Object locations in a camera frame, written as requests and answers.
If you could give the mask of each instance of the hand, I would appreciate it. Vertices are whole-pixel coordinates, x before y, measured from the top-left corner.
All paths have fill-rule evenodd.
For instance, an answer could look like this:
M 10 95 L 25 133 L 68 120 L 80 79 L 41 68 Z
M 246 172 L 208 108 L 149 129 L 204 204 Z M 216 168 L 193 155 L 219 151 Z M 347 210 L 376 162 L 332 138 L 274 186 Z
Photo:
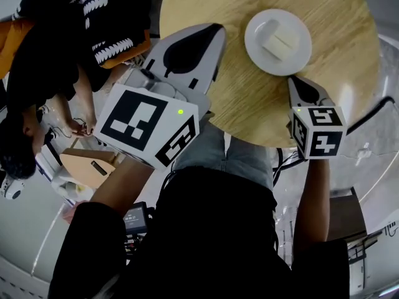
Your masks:
M 93 131 L 94 131 L 96 124 L 97 124 L 97 119 L 95 118 L 95 115 L 92 115 L 86 119 L 86 134 L 87 134 L 87 136 L 93 135 Z
M 66 123 L 68 130 L 76 137 L 84 137 L 85 130 L 82 125 L 77 123 L 75 120 L 69 120 Z

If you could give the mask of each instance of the floor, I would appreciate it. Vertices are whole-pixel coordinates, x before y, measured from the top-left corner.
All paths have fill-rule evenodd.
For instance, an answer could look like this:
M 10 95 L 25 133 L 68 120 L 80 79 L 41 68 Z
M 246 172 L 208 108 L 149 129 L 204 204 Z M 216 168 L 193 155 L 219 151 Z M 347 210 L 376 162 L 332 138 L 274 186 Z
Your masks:
M 159 34 L 161 1 L 153 0 L 151 33 L 154 34 Z M 374 103 L 370 108 L 387 95 L 392 96 L 399 103 L 399 50 L 384 40 L 380 40 L 380 45 L 380 88 L 374 95 Z M 100 91 L 95 94 L 97 113 L 100 112 L 106 98 L 106 92 Z M 71 107 L 73 116 L 81 117 L 75 99 L 72 100 Z M 91 145 L 93 149 L 98 146 L 93 139 L 91 139 Z M 274 156 L 273 163 L 276 165 L 276 150 L 274 148 L 271 150 Z M 331 188 L 345 189 L 352 186 L 355 188 L 369 233 L 380 228 L 389 215 L 397 216 L 397 218 L 392 218 L 393 220 L 399 219 L 399 213 L 395 213 L 399 209 L 398 151 L 399 114 L 391 103 L 387 103 L 374 118 L 346 137 L 342 154 L 331 161 Z M 292 152 L 285 149 L 284 155 L 288 157 Z M 369 155 L 369 157 L 358 158 L 359 154 Z M 306 172 L 307 163 L 283 171 L 274 188 L 274 197 L 278 202 L 277 234 L 280 241 L 285 240 L 285 246 L 281 242 L 279 255 L 285 258 L 287 263 L 291 261 L 291 231 L 294 227 L 296 208 L 304 187 Z M 167 174 L 168 171 L 163 173 L 155 171 L 145 186 L 140 201 L 146 201 L 148 206 L 154 206 Z

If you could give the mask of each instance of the black t-shirt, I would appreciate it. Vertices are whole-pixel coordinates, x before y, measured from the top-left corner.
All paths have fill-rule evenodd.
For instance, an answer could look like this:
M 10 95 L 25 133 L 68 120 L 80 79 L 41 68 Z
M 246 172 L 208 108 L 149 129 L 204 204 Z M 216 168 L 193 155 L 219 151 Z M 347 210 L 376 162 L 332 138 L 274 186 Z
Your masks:
M 12 61 L 7 85 L 7 108 L 21 110 L 45 104 L 63 93 L 75 95 L 77 64 L 85 70 L 94 92 L 110 75 L 101 68 L 87 42 L 82 6 L 71 4 L 59 10 L 59 17 L 41 19 L 27 33 Z
M 103 204 L 82 204 L 60 251 L 49 298 L 92 298 L 117 274 L 112 298 L 348 298 L 346 243 L 318 244 L 297 256 L 291 270 L 272 246 L 275 205 L 272 192 L 247 179 L 184 169 L 161 192 L 152 226 L 126 266 L 123 219 Z

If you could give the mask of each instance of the round wooden table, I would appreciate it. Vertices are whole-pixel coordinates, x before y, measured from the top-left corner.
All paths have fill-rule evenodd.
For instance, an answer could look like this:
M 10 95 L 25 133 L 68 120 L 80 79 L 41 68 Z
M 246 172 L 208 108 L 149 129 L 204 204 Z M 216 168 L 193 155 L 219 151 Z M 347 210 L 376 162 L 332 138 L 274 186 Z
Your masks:
M 361 117 L 378 87 L 379 67 L 377 31 L 364 0 L 163 0 L 161 38 L 207 22 L 227 30 L 219 75 L 208 92 L 216 114 L 212 123 L 257 145 L 296 145 L 286 128 L 287 78 L 256 67 L 244 45 L 248 22 L 266 9 L 287 10 L 306 24 L 313 53 L 298 75 L 323 86 L 349 125 Z

